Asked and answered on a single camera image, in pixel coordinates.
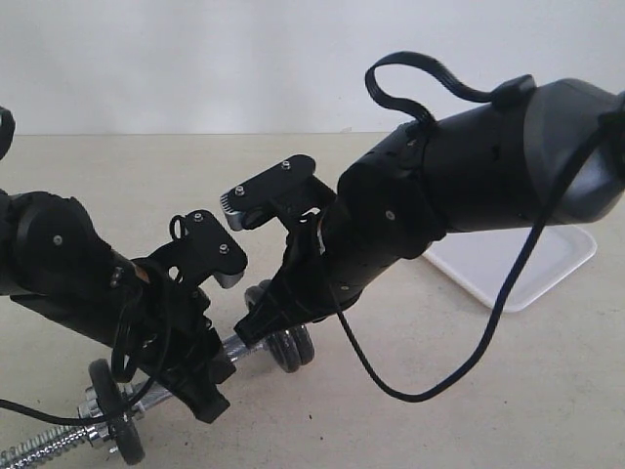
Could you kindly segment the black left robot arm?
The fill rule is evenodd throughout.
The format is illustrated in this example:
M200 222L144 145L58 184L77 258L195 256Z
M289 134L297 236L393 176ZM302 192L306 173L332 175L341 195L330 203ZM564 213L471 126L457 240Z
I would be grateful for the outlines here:
M207 210L175 216L169 230L168 243L129 259L99 236L77 199L3 193L1 292L108 346L106 414L118 410L116 385L143 372L211 423L229 408L220 386L235 368L206 315L202 284L234 286L247 258Z

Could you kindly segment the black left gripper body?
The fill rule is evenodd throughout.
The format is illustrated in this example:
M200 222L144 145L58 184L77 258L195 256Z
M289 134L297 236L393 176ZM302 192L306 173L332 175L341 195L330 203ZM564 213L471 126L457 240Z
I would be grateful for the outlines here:
M220 354L220 336L200 288L216 268L197 254L153 253L133 260L130 298L113 335L111 368L119 382L139 370L165 386L204 382Z

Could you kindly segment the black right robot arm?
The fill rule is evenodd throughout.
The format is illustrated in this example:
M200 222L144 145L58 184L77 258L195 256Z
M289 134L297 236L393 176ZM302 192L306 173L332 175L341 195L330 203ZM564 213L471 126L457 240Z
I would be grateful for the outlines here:
M346 310L392 264L446 235L531 226L574 152L623 110L622 95L561 79L430 129L404 123L335 188L305 154L240 183L223 198L229 225L254 230L278 219L287 238L236 333L250 345Z

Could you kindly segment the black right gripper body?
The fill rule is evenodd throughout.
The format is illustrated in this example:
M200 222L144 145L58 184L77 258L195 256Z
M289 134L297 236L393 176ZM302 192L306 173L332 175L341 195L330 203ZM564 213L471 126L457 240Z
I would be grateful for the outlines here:
M338 286L331 279L331 253L336 250L333 237L342 228L342 212L324 209L307 214L297 229L287 231L282 264L274 277L284 277L298 309L305 298L331 299L339 303Z

